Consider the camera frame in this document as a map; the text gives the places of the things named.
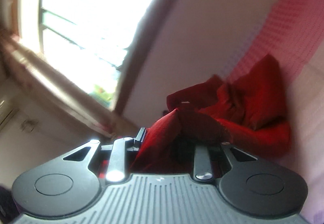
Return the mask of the red puffer coat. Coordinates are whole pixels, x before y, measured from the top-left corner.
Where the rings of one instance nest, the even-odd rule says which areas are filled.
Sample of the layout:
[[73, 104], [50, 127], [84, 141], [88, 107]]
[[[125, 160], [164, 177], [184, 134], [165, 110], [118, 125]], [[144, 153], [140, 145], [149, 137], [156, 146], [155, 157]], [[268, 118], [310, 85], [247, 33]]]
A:
[[147, 130], [132, 172], [187, 172], [189, 163], [175, 160], [175, 145], [183, 140], [228, 142], [263, 158], [281, 157], [290, 149], [283, 77], [271, 55], [232, 83], [214, 75], [166, 101], [169, 112]]

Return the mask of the beige patterned curtain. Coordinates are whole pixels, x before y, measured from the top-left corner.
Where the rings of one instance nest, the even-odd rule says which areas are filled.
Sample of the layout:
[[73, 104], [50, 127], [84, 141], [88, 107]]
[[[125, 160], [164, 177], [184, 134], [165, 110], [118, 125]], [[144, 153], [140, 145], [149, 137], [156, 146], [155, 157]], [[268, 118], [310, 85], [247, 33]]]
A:
[[32, 50], [17, 36], [1, 29], [1, 57], [5, 70], [21, 89], [63, 123], [99, 137], [135, 136], [138, 127], [102, 106]]

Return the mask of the pink checked bed sheet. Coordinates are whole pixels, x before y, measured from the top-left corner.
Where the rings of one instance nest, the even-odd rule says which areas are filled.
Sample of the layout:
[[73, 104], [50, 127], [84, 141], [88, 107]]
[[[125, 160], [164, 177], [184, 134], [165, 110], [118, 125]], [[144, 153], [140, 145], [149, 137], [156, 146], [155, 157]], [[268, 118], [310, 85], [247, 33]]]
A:
[[302, 209], [311, 223], [323, 223], [323, 0], [278, 0], [262, 27], [226, 67], [233, 81], [266, 54], [281, 66], [293, 131], [281, 164], [308, 184]]

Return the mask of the brown wooden window frame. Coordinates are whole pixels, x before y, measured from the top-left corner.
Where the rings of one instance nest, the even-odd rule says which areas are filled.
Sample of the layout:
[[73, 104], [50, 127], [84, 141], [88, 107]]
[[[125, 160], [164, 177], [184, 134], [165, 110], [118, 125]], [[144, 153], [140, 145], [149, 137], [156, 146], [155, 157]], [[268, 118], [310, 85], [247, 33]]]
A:
[[133, 42], [129, 46], [129, 52], [121, 67], [113, 104], [113, 111], [116, 114], [123, 113], [141, 69], [176, 1], [152, 0], [140, 20]]

